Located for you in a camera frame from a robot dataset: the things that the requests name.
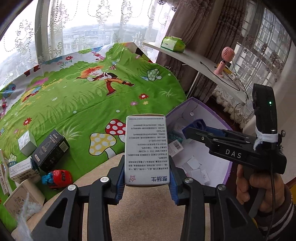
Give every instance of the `red toy car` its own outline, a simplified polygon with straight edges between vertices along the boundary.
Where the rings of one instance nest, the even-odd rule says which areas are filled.
[[[67,170],[54,170],[49,174],[42,176],[43,185],[48,185],[51,189],[67,187],[73,183],[72,175]]]

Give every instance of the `metal screw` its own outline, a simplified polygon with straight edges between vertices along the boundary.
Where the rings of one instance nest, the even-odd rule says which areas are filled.
[[[74,191],[75,189],[76,189],[76,186],[73,184],[68,186],[69,191]]]
[[[106,183],[109,181],[109,177],[101,177],[100,181]]]
[[[223,184],[219,184],[219,185],[218,185],[218,189],[219,189],[220,191],[225,191],[225,190],[226,190],[226,186],[223,185]]]
[[[186,183],[192,183],[193,182],[193,179],[190,178],[190,177],[187,177],[184,179]]]

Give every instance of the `beige floor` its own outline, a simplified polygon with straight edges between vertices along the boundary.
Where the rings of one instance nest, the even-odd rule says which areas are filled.
[[[118,165],[122,154],[119,154],[91,172],[78,179],[77,186],[93,183],[99,177],[107,175],[110,168]],[[56,200],[59,194],[50,199],[40,213],[28,220],[32,230]],[[205,240],[210,240],[209,208],[205,206],[206,232]],[[171,199],[168,186],[156,188],[125,187],[123,198],[117,206],[109,206],[110,227],[113,241],[178,241],[182,231],[184,206],[176,206]],[[83,241],[87,241],[87,223],[83,223]],[[17,229],[12,232],[16,240]]]

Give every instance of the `green tissue box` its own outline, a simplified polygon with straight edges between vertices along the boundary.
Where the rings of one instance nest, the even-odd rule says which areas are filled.
[[[185,43],[182,41],[182,39],[174,36],[164,37],[163,41],[161,42],[161,47],[174,52],[183,52],[185,49]]]

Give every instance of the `white medicine box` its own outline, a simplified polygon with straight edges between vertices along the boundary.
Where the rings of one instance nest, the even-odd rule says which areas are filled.
[[[9,168],[10,179],[17,183],[37,175],[39,175],[39,168],[31,156]]]
[[[138,114],[126,118],[125,184],[163,185],[170,182],[165,116]]]
[[[37,148],[35,138],[30,131],[26,131],[18,139],[18,144],[19,144],[21,153],[23,153],[26,157],[31,155],[33,151],[35,151]]]

